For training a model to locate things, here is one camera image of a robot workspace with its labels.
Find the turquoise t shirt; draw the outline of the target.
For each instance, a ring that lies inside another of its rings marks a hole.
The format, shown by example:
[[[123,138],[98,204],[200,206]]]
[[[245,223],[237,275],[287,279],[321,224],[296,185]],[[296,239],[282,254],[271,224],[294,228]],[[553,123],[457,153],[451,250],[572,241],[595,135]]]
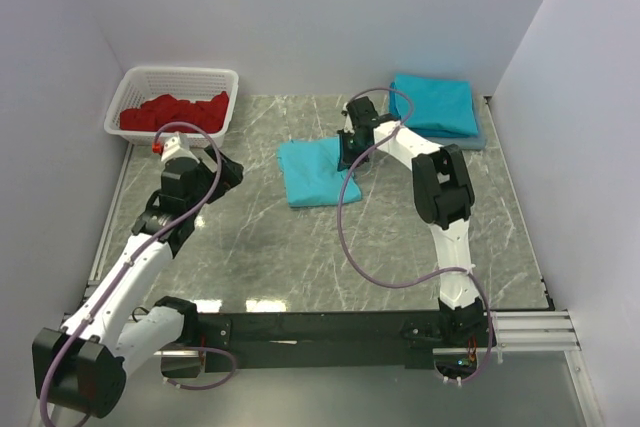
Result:
[[[291,140],[277,149],[288,205],[292,208],[337,206],[346,172],[338,170],[338,137]]]

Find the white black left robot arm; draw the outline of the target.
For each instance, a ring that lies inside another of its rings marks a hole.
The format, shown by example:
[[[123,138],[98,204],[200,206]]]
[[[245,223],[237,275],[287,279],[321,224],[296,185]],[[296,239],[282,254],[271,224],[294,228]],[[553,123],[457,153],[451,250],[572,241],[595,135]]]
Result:
[[[214,170],[181,148],[165,152],[160,187],[134,222],[116,264],[83,305],[57,329],[42,329],[32,344],[34,381],[41,421],[50,426],[52,405],[80,412],[85,420],[108,415],[121,398],[128,377],[156,352],[173,344],[225,357],[207,347],[197,306],[165,296],[138,322],[129,318],[159,272],[170,265],[195,230],[201,208],[243,180],[243,167],[213,147],[206,150]]]

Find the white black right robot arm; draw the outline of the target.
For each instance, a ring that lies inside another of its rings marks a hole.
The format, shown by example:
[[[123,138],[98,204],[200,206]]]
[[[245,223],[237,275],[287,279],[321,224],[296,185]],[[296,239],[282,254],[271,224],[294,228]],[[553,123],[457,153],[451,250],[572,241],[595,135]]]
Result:
[[[347,102],[342,114],[345,127],[338,131],[338,169],[346,177],[338,197],[337,226],[342,226],[346,187],[355,169],[378,150],[411,172],[414,206],[430,229],[437,256],[437,269],[415,281],[390,284],[365,272],[360,275],[389,289],[413,287],[437,277],[438,336],[452,346],[466,345],[491,328],[491,316],[486,313],[486,296],[473,276],[469,221],[475,193],[461,149],[428,141],[393,115],[378,114],[366,96]]]

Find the folded blue middle shirt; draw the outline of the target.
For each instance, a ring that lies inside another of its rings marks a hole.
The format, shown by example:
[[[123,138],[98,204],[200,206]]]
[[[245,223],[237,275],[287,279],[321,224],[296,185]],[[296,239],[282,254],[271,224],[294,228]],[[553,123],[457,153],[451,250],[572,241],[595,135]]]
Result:
[[[416,134],[433,139],[485,135],[469,93],[409,93],[408,96],[414,110],[405,126]]]

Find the red t shirt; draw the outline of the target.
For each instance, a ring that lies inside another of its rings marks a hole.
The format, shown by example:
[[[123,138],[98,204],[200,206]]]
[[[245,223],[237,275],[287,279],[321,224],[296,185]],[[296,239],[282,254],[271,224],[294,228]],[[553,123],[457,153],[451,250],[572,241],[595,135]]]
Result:
[[[187,122],[208,134],[219,132],[229,105],[229,96],[223,91],[210,100],[189,101],[164,94],[143,102],[138,108],[123,110],[119,116],[122,130],[156,132],[171,122]]]

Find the folded turquoise top shirt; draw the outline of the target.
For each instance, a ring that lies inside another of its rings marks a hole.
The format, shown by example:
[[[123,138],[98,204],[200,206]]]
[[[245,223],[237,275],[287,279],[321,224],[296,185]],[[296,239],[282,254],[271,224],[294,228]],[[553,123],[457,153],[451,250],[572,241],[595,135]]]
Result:
[[[448,138],[478,135],[469,82],[397,74],[390,88],[413,102],[414,110],[404,125],[420,135]]]

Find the black base beam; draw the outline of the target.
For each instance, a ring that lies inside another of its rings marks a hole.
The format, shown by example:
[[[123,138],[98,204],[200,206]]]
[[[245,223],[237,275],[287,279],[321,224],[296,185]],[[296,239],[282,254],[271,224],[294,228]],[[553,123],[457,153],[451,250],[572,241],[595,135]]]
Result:
[[[229,352],[240,369],[402,365],[432,369],[437,349],[495,346],[490,329],[466,345],[438,336],[436,310],[200,313],[172,347]]]

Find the aluminium rail frame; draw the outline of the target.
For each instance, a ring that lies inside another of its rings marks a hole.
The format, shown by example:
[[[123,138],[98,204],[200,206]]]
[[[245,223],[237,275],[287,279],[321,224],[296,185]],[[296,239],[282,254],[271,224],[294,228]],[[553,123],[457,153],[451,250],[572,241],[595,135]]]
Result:
[[[36,369],[129,374],[154,354],[177,349],[196,352],[208,369],[214,368],[215,355],[249,369],[397,364],[432,369],[444,357],[469,372],[478,366],[479,354],[576,348],[566,315],[495,314],[482,299],[466,307],[418,311],[221,314],[167,296],[131,321],[145,288],[191,235],[200,207],[241,182],[240,164],[214,148],[208,154],[217,171],[188,149],[164,159],[161,186],[137,219],[118,265],[62,328],[36,336]]]

